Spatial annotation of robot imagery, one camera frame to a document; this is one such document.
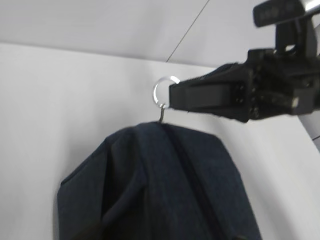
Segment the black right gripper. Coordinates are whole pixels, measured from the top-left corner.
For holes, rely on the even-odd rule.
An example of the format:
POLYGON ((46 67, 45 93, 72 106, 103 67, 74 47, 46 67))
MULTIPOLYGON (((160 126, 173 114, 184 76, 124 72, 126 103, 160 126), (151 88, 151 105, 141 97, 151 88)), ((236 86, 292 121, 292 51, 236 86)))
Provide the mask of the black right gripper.
POLYGON ((246 123, 320 109, 320 56, 311 17, 279 23, 275 48, 248 51, 246 64, 227 63, 169 87, 174 110, 212 114, 246 123))

